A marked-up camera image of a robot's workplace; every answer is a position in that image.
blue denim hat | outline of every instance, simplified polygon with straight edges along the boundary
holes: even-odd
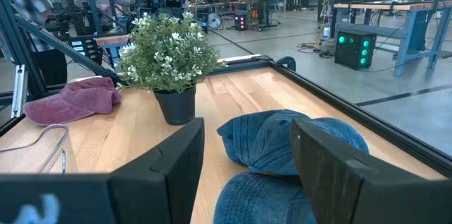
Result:
[[[314,224],[316,219],[300,183],[244,172],[221,191],[214,224]]]
[[[311,122],[330,135],[369,153],[362,136],[349,124],[335,118],[311,119],[292,110],[242,115],[225,123],[217,132],[232,161],[247,165],[253,172],[298,175],[289,141],[293,119]]]

potted plant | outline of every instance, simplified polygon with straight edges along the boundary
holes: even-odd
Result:
[[[196,84],[218,63],[219,51],[208,44],[193,15],[184,19],[144,14],[133,23],[129,37],[133,44],[123,47],[119,66],[125,87],[153,90],[168,124],[190,122],[195,115]]]

black plant pot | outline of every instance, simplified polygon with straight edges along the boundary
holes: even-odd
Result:
[[[183,125],[195,117],[196,86],[182,93],[154,90],[154,94],[169,125]]]

green leaves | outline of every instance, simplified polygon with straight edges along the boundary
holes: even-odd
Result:
[[[192,20],[187,12],[183,20],[166,14],[135,20],[137,27],[129,35],[133,44],[121,49],[121,77],[131,87],[181,93],[224,66],[217,62],[219,51]]]

gray floor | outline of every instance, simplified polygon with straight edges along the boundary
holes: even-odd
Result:
[[[397,77],[393,75],[393,69],[372,72],[391,68],[395,64],[392,54],[378,51],[368,71],[355,71],[335,64],[333,59],[297,51],[298,44],[317,38],[319,30],[316,14],[316,10],[280,12],[275,15],[275,19],[281,22],[277,30],[216,30],[208,34],[208,39],[220,50],[222,58],[248,54],[265,54],[274,59],[294,57],[297,61],[297,73],[353,103],[446,86],[431,93],[365,105],[362,108],[452,155],[452,140],[447,136],[452,130],[449,125],[452,124],[452,106],[449,105],[452,89],[447,87],[452,86],[452,58],[440,59],[435,71],[426,70],[427,59],[414,60],[405,66],[403,75]],[[381,25],[397,28],[403,21],[404,17],[397,17],[395,20],[383,17]],[[436,22],[431,20],[427,30],[428,40],[433,39],[435,32]],[[387,42],[397,44],[396,40]],[[452,29],[448,30],[443,50],[452,51]],[[12,64],[0,63],[0,73],[0,89],[12,90]],[[77,64],[69,65],[69,79],[91,75],[92,72]],[[9,112],[9,108],[0,112],[0,119],[7,118]]]

